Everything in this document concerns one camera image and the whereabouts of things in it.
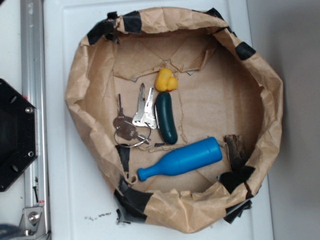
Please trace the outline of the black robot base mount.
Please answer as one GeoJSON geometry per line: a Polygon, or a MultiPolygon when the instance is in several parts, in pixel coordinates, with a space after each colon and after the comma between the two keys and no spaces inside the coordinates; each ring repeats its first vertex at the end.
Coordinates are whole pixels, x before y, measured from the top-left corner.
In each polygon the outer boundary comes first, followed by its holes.
{"type": "Polygon", "coordinates": [[[7,191],[37,157],[36,108],[0,80],[0,191],[7,191]]]}

